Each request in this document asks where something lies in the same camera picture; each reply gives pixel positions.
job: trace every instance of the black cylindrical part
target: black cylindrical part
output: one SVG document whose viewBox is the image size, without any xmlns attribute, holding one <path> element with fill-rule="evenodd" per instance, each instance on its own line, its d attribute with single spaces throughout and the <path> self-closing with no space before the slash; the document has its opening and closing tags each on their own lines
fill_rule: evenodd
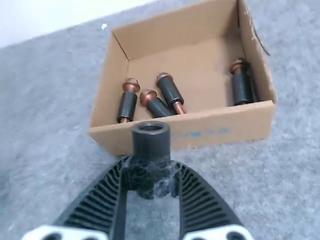
<svg viewBox="0 0 320 240">
<path fill-rule="evenodd" d="M 162 118 L 173 116 L 168 106 L 158 97 L 154 97 L 148 100 L 146 108 L 150 111 L 154 118 Z"/>
<path fill-rule="evenodd" d="M 235 106 L 254 102 L 251 80 L 247 72 L 240 71 L 233 75 L 232 93 Z"/>
<path fill-rule="evenodd" d="M 131 185 L 145 199 L 169 193 L 170 127 L 159 121 L 145 121 L 132 129 L 133 154 L 129 163 Z"/>
<path fill-rule="evenodd" d="M 120 123 L 122 118 L 128 118 L 130 121 L 134 120 L 136 104 L 137 104 L 137 95 L 131 91 L 125 91 L 122 94 L 118 114 L 117 122 Z"/>
<path fill-rule="evenodd" d="M 173 104 L 176 102 L 185 103 L 185 100 L 181 96 L 172 77 L 165 75 L 157 81 L 156 85 L 161 90 L 161 93 L 170 108 L 172 108 Z"/>
</svg>

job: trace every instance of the gray carpet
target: gray carpet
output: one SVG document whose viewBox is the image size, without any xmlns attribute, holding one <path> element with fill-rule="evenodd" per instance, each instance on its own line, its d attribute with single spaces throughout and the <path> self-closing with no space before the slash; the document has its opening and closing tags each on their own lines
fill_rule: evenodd
<svg viewBox="0 0 320 240">
<path fill-rule="evenodd" d="M 114 160 L 88 135 L 110 33 L 161 0 L 0 49 L 0 239 L 52 223 Z M 181 150 L 257 240 L 319 239 L 320 2 L 247 0 L 277 90 L 268 139 Z M 128 196 L 126 239 L 174 240 L 178 203 Z"/>
</svg>

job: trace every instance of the white wall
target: white wall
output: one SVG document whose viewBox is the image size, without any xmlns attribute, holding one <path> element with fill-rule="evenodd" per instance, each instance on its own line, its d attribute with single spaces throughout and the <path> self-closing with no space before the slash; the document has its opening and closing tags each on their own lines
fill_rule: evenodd
<svg viewBox="0 0 320 240">
<path fill-rule="evenodd" d="M 0 0 L 0 48 L 155 0 Z"/>
</svg>

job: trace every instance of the ribbed gripper pad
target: ribbed gripper pad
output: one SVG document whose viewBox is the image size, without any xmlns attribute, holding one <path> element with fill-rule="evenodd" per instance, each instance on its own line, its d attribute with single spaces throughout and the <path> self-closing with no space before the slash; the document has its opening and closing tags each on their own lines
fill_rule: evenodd
<svg viewBox="0 0 320 240">
<path fill-rule="evenodd" d="M 124 195 L 121 194 L 124 192 L 123 187 L 121 188 L 122 165 L 126 160 L 127 157 L 124 157 L 88 186 L 55 224 L 98 230 L 110 235 L 119 214 L 117 210 L 120 198 L 127 197 L 126 190 Z"/>
<path fill-rule="evenodd" d="M 179 178 L 180 237 L 188 232 L 242 225 L 219 194 L 195 171 L 181 164 Z"/>
</svg>

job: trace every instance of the cardboard box wall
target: cardboard box wall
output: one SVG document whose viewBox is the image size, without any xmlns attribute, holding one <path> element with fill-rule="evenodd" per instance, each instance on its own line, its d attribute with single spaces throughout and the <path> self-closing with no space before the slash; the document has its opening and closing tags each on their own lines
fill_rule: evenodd
<svg viewBox="0 0 320 240">
<path fill-rule="evenodd" d="M 174 77 L 187 111 L 154 119 L 170 125 L 173 149 L 268 136 L 276 94 L 244 0 L 208 0 L 111 32 L 89 128 L 110 153 L 131 153 L 133 125 L 153 119 L 138 100 L 134 121 L 117 123 L 122 83 L 135 78 L 160 97 L 161 72 Z M 257 102 L 233 106 L 229 67 L 237 57 L 251 64 Z"/>
</svg>

